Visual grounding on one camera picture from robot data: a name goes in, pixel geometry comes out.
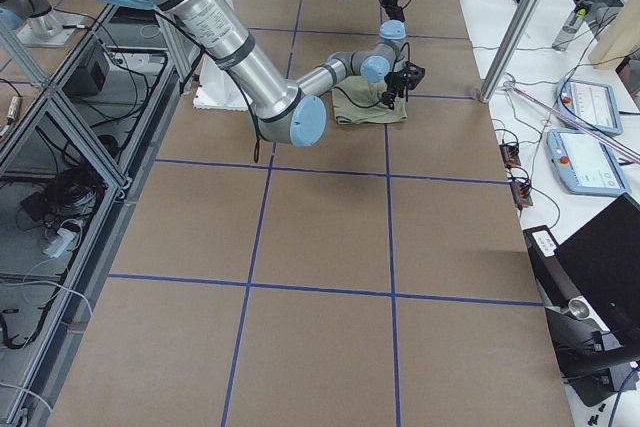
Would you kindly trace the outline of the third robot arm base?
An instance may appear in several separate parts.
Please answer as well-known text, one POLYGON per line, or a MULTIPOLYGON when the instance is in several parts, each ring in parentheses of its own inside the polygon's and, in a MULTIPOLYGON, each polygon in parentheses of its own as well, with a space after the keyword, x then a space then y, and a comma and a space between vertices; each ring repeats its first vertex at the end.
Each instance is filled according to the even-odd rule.
POLYGON ((85 25, 84 15, 57 11, 49 0, 1 0, 1 20, 29 47, 65 46, 85 25))

